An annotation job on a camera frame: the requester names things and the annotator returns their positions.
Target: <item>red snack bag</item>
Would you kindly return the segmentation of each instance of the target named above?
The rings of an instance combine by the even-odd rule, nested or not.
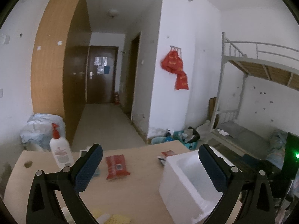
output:
[[[161,153],[165,156],[165,158],[167,158],[168,156],[176,155],[176,153],[174,153],[174,151],[172,151],[172,150],[169,150],[167,152],[161,152]]]
[[[124,155],[107,156],[106,162],[108,165],[107,179],[116,179],[122,176],[130,175],[127,171]]]

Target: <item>red bag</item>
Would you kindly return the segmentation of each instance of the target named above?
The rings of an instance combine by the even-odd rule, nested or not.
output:
[[[161,66],[164,70],[177,74],[175,89],[186,89],[189,90],[188,87],[188,78],[186,73],[183,71],[183,61],[178,56],[178,52],[176,50],[171,50],[165,59],[162,61]]]
[[[108,165],[107,179],[115,179],[130,175],[130,173],[127,171],[124,155],[107,156],[106,162]]]

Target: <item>white trash bag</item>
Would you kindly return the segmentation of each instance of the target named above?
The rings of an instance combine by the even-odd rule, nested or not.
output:
[[[59,125],[57,128],[61,137],[65,138],[65,124],[58,115],[35,114],[32,115],[27,124],[21,129],[20,136],[26,150],[50,151],[50,140],[52,139],[52,123]]]
[[[196,128],[196,131],[199,133],[201,140],[206,138],[207,135],[210,133],[209,132],[209,126],[210,126],[210,121],[206,120],[206,122],[203,125],[198,126]]]

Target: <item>wooden table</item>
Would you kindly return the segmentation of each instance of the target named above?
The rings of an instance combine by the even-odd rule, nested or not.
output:
[[[161,151],[173,150],[185,153],[189,150],[179,141],[172,141],[140,148],[110,150],[104,152],[99,168],[101,175],[93,178],[80,197],[90,211],[100,209],[110,214],[121,214],[138,224],[172,224],[158,188],[163,167],[157,156]],[[73,153],[77,159],[79,153]],[[121,179],[106,180],[108,168],[106,156],[124,155],[131,175]],[[24,163],[32,161],[30,168]],[[26,224],[26,209],[32,180],[37,170],[45,173],[59,171],[52,153],[23,151],[9,178],[4,203],[19,224]],[[56,192],[61,207],[65,203]]]

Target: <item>white plastic bottle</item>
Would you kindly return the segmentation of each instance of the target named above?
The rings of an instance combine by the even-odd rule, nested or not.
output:
[[[55,158],[55,161],[60,169],[65,166],[72,166],[74,164],[74,159],[70,149],[68,141],[60,137],[57,124],[52,124],[53,126],[53,138],[50,140],[50,148]]]

